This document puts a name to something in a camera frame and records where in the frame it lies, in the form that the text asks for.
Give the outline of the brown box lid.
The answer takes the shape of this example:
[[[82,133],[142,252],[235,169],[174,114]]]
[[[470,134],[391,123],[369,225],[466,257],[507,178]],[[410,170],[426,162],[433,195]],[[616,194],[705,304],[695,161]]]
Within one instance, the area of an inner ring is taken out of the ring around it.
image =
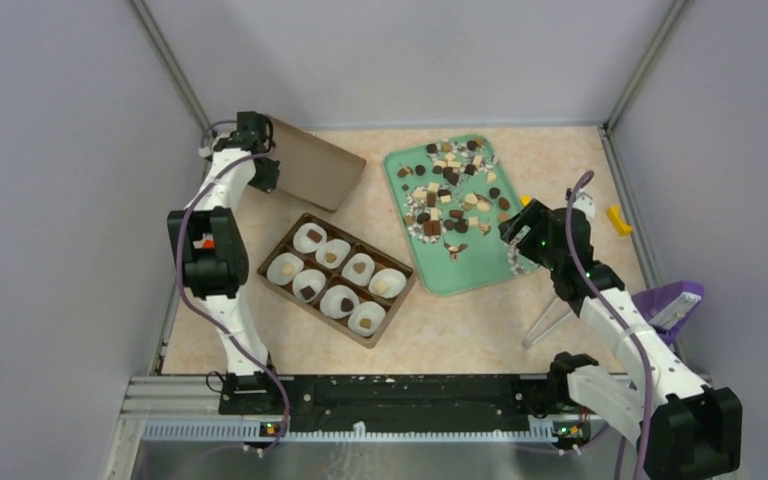
[[[334,213],[359,184],[367,161],[312,133],[269,116],[280,162],[277,189]]]

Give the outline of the milk chocolate square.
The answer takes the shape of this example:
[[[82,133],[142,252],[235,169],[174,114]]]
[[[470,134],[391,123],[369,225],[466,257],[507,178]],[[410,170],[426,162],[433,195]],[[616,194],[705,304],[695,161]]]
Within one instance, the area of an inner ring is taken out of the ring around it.
[[[306,236],[314,243],[320,243],[323,239],[323,235],[314,229],[309,229]]]

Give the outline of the white heart chocolate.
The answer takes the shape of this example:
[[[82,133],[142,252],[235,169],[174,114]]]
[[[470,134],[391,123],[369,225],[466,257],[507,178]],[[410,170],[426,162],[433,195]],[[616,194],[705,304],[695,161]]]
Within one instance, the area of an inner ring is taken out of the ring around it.
[[[292,278],[295,275],[295,267],[290,263],[285,263],[280,270],[280,274]]]

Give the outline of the white square chocolate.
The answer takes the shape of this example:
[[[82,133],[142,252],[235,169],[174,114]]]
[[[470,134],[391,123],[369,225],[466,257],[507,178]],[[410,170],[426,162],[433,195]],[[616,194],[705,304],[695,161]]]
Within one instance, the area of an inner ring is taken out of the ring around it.
[[[373,285],[373,290],[379,296],[384,296],[389,290],[389,284],[387,281],[379,280]]]

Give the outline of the dark chocolate square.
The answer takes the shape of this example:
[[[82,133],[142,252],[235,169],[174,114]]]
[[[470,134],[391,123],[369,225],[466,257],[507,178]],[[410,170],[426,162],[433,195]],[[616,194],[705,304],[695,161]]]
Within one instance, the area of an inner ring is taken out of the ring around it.
[[[317,291],[310,285],[305,286],[299,290],[299,294],[303,301],[309,302],[317,295]]]

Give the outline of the dark round chocolate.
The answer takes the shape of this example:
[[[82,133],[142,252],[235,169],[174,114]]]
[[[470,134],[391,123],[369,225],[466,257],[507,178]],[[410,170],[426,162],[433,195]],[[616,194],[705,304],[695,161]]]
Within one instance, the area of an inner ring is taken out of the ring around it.
[[[355,308],[355,303],[349,298],[343,298],[340,302],[340,311],[350,313]]]

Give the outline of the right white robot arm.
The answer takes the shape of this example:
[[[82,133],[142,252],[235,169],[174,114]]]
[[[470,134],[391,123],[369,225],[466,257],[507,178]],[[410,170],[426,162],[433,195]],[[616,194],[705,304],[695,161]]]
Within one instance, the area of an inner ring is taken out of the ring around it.
[[[635,446],[635,478],[710,479],[739,468],[740,399],[728,387],[713,387],[661,340],[617,273],[595,259],[584,212],[533,199],[499,232],[517,254],[548,270],[557,297],[612,349],[630,378],[623,384],[584,355],[562,352],[546,385],[554,409],[581,405],[601,416]]]

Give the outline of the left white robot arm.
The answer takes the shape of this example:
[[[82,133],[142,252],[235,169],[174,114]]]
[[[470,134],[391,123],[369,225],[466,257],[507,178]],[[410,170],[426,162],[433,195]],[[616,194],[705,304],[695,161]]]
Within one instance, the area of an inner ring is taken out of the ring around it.
[[[246,189],[272,192],[280,177],[272,120],[243,111],[231,131],[211,125],[199,154],[207,171],[192,200],[167,216],[180,299],[218,332],[227,367],[220,390],[229,400],[242,394],[257,413],[279,404],[280,386],[269,367],[246,297],[250,259],[234,215]]]

